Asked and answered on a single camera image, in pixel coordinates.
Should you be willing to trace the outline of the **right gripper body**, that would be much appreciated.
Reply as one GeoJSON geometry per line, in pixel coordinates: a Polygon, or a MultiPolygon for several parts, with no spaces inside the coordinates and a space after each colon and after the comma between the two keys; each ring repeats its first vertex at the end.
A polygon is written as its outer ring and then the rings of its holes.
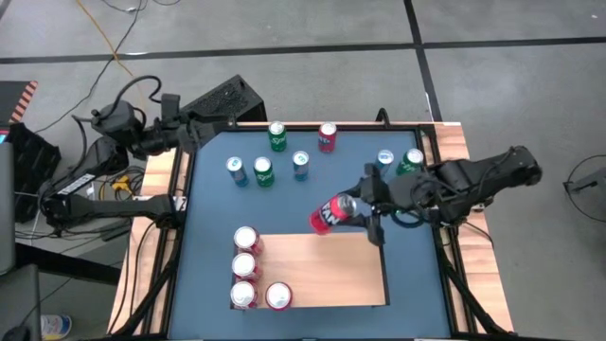
{"type": "Polygon", "coordinates": [[[381,204],[382,213],[391,213],[397,210],[410,211],[417,208],[417,202],[412,192],[418,184],[419,172],[407,172],[402,175],[385,176],[381,180],[386,183],[388,199],[381,204]]]}

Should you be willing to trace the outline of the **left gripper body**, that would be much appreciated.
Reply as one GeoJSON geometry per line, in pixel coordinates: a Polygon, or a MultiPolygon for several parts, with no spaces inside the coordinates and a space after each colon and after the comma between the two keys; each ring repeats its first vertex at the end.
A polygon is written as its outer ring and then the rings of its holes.
{"type": "Polygon", "coordinates": [[[143,153],[162,153],[180,145],[177,128],[152,126],[142,132],[139,150],[143,153]]]}

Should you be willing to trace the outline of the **blue silver Red Bull can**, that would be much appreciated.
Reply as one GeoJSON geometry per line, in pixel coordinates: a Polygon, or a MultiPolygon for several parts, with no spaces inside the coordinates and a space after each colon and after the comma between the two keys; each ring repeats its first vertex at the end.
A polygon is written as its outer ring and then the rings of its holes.
{"type": "Polygon", "coordinates": [[[248,176],[243,161],[239,157],[229,157],[226,161],[226,168],[236,186],[243,188],[248,185],[248,176]]]}
{"type": "Polygon", "coordinates": [[[310,158],[304,151],[296,151],[293,154],[294,179],[305,181],[309,174],[310,158]]]}
{"type": "Polygon", "coordinates": [[[394,154],[389,150],[380,150],[377,153],[377,157],[375,160],[375,166],[380,171],[381,175],[385,175],[390,166],[394,162],[394,154]]]}

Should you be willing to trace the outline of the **red Coca-Cola can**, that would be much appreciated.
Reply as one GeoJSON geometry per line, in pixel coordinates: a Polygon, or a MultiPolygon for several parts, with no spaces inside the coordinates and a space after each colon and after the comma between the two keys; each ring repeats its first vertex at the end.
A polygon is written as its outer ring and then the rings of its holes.
{"type": "Polygon", "coordinates": [[[240,252],[251,253],[255,256],[259,256],[264,248],[258,231],[248,225],[241,226],[235,231],[233,241],[240,252]]]}
{"type": "Polygon", "coordinates": [[[232,272],[237,279],[257,281],[261,277],[261,269],[253,254],[242,252],[232,260],[232,272]]]}
{"type": "Polygon", "coordinates": [[[254,282],[241,280],[230,290],[231,304],[234,309],[254,309],[258,305],[258,289],[254,282]]]}

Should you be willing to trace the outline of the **green Sprite can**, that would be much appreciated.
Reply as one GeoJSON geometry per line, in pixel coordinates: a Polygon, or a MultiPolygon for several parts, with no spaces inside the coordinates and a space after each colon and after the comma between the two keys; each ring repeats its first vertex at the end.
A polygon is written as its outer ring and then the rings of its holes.
{"type": "Polygon", "coordinates": [[[412,148],[402,156],[401,162],[397,166],[396,174],[403,175],[409,172],[419,171],[423,166],[423,162],[423,152],[419,149],[412,148]]]}
{"type": "Polygon", "coordinates": [[[268,188],[275,182],[273,164],[268,157],[260,156],[255,159],[254,173],[260,187],[268,188]]]}
{"type": "Polygon", "coordinates": [[[268,126],[268,136],[271,149],[275,152],[283,152],[287,147],[286,127],[281,121],[273,121],[268,126]]]}

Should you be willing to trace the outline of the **black perforated computer case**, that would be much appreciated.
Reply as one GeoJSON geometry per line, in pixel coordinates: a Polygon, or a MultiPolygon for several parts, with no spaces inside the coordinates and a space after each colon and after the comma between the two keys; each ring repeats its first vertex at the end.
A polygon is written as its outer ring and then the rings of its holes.
{"type": "Polygon", "coordinates": [[[233,117],[238,122],[266,122],[264,100],[240,75],[217,85],[179,110],[189,117],[233,117]]]}

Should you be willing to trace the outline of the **yellow plug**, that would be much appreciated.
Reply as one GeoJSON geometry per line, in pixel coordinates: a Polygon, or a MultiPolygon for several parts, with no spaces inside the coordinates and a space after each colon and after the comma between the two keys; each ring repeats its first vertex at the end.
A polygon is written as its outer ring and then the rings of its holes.
{"type": "Polygon", "coordinates": [[[133,189],[131,187],[131,178],[128,175],[120,175],[111,182],[111,187],[114,192],[126,191],[133,195],[133,189]]]}

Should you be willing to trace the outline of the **wooden board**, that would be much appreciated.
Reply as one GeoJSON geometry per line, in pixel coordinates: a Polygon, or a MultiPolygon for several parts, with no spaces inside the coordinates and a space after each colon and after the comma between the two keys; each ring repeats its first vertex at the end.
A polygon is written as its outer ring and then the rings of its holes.
{"type": "Polygon", "coordinates": [[[365,234],[260,237],[264,248],[259,256],[254,256],[261,277],[248,280],[257,285],[256,308],[270,309],[265,292],[274,282],[285,282],[292,289],[293,301],[288,309],[374,307],[388,303],[381,249],[367,242],[365,234]]]}

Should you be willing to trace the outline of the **blue table mat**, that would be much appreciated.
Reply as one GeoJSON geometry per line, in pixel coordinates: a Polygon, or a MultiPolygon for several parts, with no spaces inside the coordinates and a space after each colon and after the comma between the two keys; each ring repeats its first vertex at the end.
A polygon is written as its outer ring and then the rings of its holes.
{"type": "Polygon", "coordinates": [[[449,317],[429,226],[383,220],[388,304],[382,307],[234,310],[230,306],[233,235],[243,225],[264,234],[307,233],[309,217],[337,192],[353,187],[380,150],[414,148],[410,131],[341,132],[333,153],[321,153],[317,132],[288,132],[287,150],[272,151],[264,132],[222,133],[196,154],[176,280],[172,339],[270,340],[447,337],[449,317]],[[308,178],[294,179],[293,154],[309,155],[308,178]],[[235,185],[229,157],[244,164],[248,185],[235,185]],[[254,161],[268,157],[275,182],[260,187],[254,161]]]}

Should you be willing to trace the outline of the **black plastic crate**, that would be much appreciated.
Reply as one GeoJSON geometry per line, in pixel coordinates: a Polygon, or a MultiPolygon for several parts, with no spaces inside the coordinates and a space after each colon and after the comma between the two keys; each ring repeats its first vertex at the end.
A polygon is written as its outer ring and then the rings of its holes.
{"type": "Polygon", "coordinates": [[[26,223],[38,211],[37,192],[54,174],[62,156],[60,149],[34,134],[24,123],[9,126],[7,142],[13,148],[16,223],[26,223]]]}

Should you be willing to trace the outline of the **orange black striped board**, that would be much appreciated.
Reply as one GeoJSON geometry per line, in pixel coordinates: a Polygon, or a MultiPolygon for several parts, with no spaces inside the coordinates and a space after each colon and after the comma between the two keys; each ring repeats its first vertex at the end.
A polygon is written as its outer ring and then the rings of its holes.
{"type": "Polygon", "coordinates": [[[0,81],[0,123],[20,122],[37,87],[37,81],[0,81]]]}

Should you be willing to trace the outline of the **grey cabinet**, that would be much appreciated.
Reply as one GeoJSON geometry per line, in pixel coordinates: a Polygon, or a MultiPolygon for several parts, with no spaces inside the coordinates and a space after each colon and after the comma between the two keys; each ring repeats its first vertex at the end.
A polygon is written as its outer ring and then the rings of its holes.
{"type": "Polygon", "coordinates": [[[14,227],[13,149],[0,144],[0,276],[8,273],[16,261],[14,227]]]}

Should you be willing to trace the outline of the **white blue yellow packet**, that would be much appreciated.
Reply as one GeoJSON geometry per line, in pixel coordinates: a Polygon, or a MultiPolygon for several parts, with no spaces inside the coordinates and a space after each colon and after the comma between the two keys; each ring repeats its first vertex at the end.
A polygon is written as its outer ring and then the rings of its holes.
{"type": "Polygon", "coordinates": [[[72,318],[67,314],[42,314],[41,336],[43,341],[63,340],[72,330],[72,318]]]}

